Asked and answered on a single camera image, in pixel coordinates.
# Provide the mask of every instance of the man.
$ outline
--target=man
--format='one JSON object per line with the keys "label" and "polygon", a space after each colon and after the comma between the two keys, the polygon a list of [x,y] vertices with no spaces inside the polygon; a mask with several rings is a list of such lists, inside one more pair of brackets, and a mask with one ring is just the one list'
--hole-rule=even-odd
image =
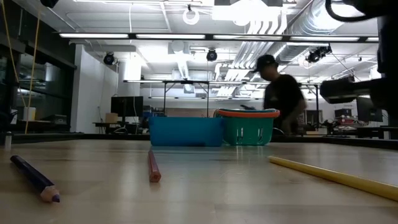
{"label": "man", "polygon": [[263,55],[257,60],[255,72],[271,82],[266,88],[264,109],[275,108],[280,111],[274,127],[289,135],[297,132],[297,117],[306,109],[307,104],[296,79],[291,75],[279,74],[278,66],[274,56]]}

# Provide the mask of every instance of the plastic basket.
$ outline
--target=plastic basket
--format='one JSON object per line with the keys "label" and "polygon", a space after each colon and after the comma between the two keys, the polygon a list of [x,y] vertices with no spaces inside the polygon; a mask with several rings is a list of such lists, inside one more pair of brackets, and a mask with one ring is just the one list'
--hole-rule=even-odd
{"label": "plastic basket", "polygon": [[219,147],[223,131],[223,118],[149,118],[153,146]]}
{"label": "plastic basket", "polygon": [[220,109],[225,119],[224,141],[233,146],[263,146],[271,141],[277,110],[236,111]]}

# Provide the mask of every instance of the table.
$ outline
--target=table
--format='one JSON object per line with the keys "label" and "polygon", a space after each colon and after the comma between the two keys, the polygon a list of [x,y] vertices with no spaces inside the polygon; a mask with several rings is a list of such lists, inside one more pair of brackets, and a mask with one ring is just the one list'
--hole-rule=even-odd
{"label": "table", "polygon": [[131,123],[93,123],[95,124],[96,127],[98,128],[105,128],[105,134],[111,134],[115,130],[125,126],[127,129],[127,132],[132,134],[136,132],[136,128],[138,124],[131,124]]}
{"label": "table", "polygon": [[[150,184],[147,152],[162,180]],[[42,203],[12,166],[18,154],[51,179],[61,203]],[[267,156],[398,185],[398,153],[331,144],[151,147],[76,140],[0,149],[2,223],[395,224],[398,203],[271,164]]]}

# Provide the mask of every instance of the security camera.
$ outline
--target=security camera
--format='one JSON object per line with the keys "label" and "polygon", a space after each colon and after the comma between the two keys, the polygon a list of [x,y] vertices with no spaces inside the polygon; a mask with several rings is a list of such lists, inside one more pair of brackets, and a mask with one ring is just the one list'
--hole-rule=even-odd
{"label": "security camera", "polygon": [[58,3],[58,0],[40,0],[43,6],[54,8],[54,6]]}
{"label": "security camera", "polygon": [[207,61],[209,62],[214,62],[215,60],[217,60],[217,53],[215,49],[209,49],[209,52],[207,53]]}
{"label": "security camera", "polygon": [[105,65],[114,65],[116,63],[116,59],[113,55],[114,55],[113,52],[106,53],[106,55],[104,57]]}

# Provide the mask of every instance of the computer monitor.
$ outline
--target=computer monitor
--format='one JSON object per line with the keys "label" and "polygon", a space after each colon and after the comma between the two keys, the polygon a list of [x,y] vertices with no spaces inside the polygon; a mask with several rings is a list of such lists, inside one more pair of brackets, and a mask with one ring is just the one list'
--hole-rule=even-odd
{"label": "computer monitor", "polygon": [[356,99],[356,107],[358,110],[358,120],[364,122],[383,122],[382,110],[376,109],[370,98],[358,97]]}
{"label": "computer monitor", "polygon": [[142,117],[144,107],[143,96],[112,97],[111,113],[117,113],[126,122],[127,116]]}

